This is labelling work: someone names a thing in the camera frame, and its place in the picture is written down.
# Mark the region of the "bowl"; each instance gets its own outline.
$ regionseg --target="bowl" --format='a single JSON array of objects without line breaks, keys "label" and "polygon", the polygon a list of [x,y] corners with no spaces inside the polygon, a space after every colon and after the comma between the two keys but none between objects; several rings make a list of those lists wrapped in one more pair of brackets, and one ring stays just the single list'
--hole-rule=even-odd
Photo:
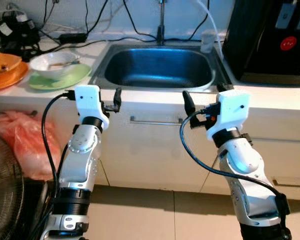
[{"label": "bowl", "polygon": [[0,83],[6,79],[13,78],[16,67],[21,63],[22,59],[19,56],[0,53]]},{"label": "bowl", "polygon": [[78,60],[78,56],[71,52],[51,52],[35,57],[30,61],[30,67],[41,76],[58,81],[60,78],[68,75],[74,65],[60,65],[51,67],[51,65],[67,64]]}]

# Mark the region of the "cabinet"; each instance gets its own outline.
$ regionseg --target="cabinet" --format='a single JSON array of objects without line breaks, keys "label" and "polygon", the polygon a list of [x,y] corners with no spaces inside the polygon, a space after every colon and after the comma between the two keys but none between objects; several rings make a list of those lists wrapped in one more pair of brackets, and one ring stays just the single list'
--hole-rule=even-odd
[{"label": "cabinet", "polygon": [[[253,147],[261,154],[272,185],[289,199],[300,200],[300,141],[254,139]],[[208,175],[201,192],[230,194],[226,179],[213,173]]]},{"label": "cabinet", "polygon": [[[185,117],[181,104],[123,102],[103,138],[101,160],[110,186],[199,192],[208,172],[182,146],[178,119]],[[211,166],[216,147],[206,130],[187,126],[185,138]]]}]

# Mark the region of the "power adapter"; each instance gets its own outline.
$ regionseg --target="power adapter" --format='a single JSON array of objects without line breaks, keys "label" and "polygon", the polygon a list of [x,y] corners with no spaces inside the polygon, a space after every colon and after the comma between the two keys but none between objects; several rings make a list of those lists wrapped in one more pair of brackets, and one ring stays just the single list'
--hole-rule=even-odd
[{"label": "power adapter", "polygon": [[79,44],[87,40],[86,33],[64,33],[59,36],[60,44]]}]

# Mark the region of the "red plastic bag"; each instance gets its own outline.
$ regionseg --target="red plastic bag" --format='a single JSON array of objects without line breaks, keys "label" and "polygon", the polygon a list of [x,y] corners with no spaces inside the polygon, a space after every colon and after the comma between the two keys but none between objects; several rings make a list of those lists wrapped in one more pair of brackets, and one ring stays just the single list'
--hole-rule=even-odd
[{"label": "red plastic bag", "polygon": [[[45,124],[46,138],[55,168],[60,163],[60,146],[51,123]],[[52,170],[41,134],[41,121],[22,112],[7,111],[0,115],[0,137],[13,149],[25,177],[50,180]]]}]

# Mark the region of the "stainless steel sink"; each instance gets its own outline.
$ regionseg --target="stainless steel sink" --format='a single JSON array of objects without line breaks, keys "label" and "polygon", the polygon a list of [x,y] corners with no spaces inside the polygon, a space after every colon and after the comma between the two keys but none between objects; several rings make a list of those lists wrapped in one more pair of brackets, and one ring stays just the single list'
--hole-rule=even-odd
[{"label": "stainless steel sink", "polygon": [[112,45],[90,84],[102,89],[214,93],[231,89],[215,51],[198,46]]}]

